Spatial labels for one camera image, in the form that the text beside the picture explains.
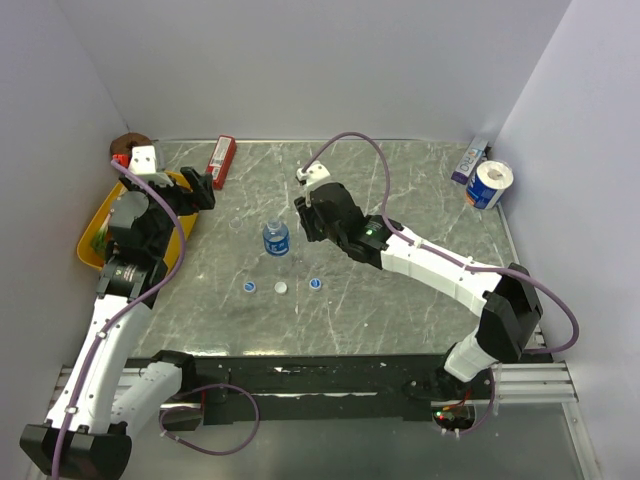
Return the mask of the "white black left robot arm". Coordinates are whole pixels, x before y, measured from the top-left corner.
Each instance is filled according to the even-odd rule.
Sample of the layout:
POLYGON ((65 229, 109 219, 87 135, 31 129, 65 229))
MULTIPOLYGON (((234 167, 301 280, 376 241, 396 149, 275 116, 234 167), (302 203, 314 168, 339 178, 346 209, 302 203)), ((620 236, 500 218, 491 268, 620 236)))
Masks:
POLYGON ((120 167, 112 189, 76 249, 99 272, 87 335, 46 419, 28 424, 19 445, 51 479, 118 479, 134 438, 170 397, 198 389, 193 356, 155 354, 119 392, 128 358, 149 326, 157 294, 181 267, 200 212, 215 206, 210 174, 137 173, 120 167))

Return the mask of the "blue label Pocari bottle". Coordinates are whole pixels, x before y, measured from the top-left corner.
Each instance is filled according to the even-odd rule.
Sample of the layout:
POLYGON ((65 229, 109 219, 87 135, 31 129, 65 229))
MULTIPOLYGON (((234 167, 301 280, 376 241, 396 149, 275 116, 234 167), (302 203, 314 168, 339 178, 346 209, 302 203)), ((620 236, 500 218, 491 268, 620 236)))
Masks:
POLYGON ((283 257, 289 253, 289 229, 279 218, 267 221, 263 228, 262 238, 267 254, 274 257, 283 257))

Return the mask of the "blue Pocari bottle cap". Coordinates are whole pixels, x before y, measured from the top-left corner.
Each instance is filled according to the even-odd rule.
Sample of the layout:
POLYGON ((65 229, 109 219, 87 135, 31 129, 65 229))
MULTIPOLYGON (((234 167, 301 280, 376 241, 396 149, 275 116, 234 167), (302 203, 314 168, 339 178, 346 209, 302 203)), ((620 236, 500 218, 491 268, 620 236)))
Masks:
POLYGON ((244 290, 245 293, 253 294, 253 293, 256 292, 256 289, 257 289, 256 284, 254 282, 251 282, 251 281, 246 282, 243 285, 243 290, 244 290))

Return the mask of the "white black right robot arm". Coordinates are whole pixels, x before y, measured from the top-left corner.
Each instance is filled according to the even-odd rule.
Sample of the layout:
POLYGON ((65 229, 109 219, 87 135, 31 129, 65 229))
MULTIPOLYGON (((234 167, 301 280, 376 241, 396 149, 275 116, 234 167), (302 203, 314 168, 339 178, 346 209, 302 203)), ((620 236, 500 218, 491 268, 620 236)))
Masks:
POLYGON ((448 351, 437 374, 446 397, 461 397, 482 370, 520 360, 542 307, 526 269, 505 273, 419 238, 398 222, 365 215, 344 185, 331 182, 294 200, 307 240, 329 240, 352 260, 397 273, 456 300, 479 318, 478 326, 448 351))

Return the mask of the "white upturned bottle cap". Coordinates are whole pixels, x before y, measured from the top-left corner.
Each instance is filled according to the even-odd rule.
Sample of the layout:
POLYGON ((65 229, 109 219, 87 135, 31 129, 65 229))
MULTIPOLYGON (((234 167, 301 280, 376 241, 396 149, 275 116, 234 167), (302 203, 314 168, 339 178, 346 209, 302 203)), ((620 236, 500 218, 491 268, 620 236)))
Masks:
POLYGON ((288 291, 287 284, 285 282, 279 281, 274 285, 274 291, 277 294, 283 295, 288 291))

